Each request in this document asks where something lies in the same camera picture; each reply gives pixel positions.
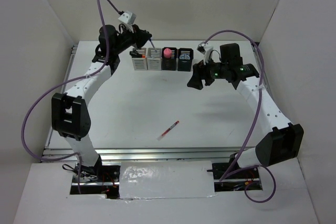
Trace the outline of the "orange highlighter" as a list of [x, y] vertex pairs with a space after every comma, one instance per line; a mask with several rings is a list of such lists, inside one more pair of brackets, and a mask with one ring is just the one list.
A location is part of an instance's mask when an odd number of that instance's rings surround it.
[[135, 49], [129, 52], [132, 58], [146, 58], [146, 50], [145, 49]]

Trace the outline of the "pink cap glue bottle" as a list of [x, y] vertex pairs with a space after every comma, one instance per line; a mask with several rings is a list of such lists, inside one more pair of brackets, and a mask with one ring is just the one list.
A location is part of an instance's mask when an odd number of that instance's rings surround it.
[[170, 48], [165, 48], [163, 50], [163, 57], [164, 58], [170, 59], [170, 58], [172, 58], [172, 55], [173, 55], [173, 51]]

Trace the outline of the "blue pen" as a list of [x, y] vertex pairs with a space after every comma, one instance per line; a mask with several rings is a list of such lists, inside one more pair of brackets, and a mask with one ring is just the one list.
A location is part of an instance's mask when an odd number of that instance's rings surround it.
[[157, 52], [157, 48], [155, 47], [155, 45], [154, 45], [152, 39], [149, 39], [149, 42], [150, 42], [152, 48], [154, 49], [154, 51]]

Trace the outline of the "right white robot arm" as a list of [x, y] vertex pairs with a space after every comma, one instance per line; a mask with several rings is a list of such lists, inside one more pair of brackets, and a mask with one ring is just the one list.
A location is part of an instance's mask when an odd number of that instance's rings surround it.
[[229, 172], [242, 177], [251, 166], [271, 166], [298, 156], [304, 130], [293, 124], [278, 108], [261, 76], [252, 64], [244, 64], [237, 43], [220, 46], [219, 62], [212, 59], [213, 47], [201, 43], [197, 50], [203, 60], [193, 65], [187, 86], [201, 90], [215, 80], [226, 80], [254, 111], [253, 125], [260, 124], [264, 137], [253, 148], [239, 151], [230, 158]]

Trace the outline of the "blue glue bottle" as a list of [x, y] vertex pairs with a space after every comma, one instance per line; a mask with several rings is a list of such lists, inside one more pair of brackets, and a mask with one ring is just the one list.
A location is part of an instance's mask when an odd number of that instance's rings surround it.
[[180, 54], [179, 60], [190, 60], [189, 54]]

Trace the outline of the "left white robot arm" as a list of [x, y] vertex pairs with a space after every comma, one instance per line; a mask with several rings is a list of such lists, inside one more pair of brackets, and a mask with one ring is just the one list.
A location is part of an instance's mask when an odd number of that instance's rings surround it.
[[123, 27], [122, 31], [117, 31], [112, 25], [100, 28], [95, 56], [84, 78], [65, 93], [55, 93], [52, 96], [52, 129], [68, 142], [75, 153], [78, 153], [77, 172], [84, 172], [93, 182], [103, 177], [104, 169], [101, 157], [89, 137], [91, 128], [89, 102], [116, 71], [120, 63], [120, 53], [129, 47], [141, 49], [151, 37], [148, 31], [140, 29], [137, 25], [132, 25], [131, 30]]

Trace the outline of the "red pen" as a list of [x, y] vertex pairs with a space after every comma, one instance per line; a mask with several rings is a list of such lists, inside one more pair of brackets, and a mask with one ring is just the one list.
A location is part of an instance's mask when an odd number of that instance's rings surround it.
[[171, 131], [173, 128], [175, 128], [180, 123], [179, 120], [177, 120], [175, 123], [173, 123], [167, 130], [165, 130], [158, 138], [157, 140], [160, 141], [163, 137], [167, 135], [169, 131]]

